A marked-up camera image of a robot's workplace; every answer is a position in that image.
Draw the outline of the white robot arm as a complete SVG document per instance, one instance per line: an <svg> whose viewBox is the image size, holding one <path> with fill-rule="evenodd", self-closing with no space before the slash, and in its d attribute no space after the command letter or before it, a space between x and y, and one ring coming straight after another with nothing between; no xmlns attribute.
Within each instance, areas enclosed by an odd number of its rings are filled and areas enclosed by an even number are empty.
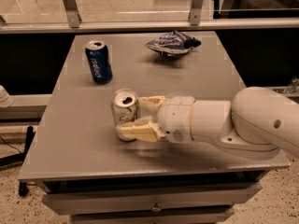
<svg viewBox="0 0 299 224"><path fill-rule="evenodd" d="M280 150L299 157L299 104L267 88L245 88L232 101L151 96L138 102L146 115L116 126L124 140L203 142L260 160Z"/></svg>

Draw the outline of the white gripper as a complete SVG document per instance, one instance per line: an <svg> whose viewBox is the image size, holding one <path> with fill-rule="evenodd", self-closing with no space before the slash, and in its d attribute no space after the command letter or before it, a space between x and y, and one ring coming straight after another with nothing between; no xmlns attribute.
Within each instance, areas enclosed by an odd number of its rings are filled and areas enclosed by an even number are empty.
<svg viewBox="0 0 299 224"><path fill-rule="evenodd" d="M136 119L116 126L120 139L158 142L165 137L171 143L192 141L190 118L195 99L191 96L176 96L167 100L165 96L140 97L140 101L150 102L160 107L157 120L152 117Z"/></svg>

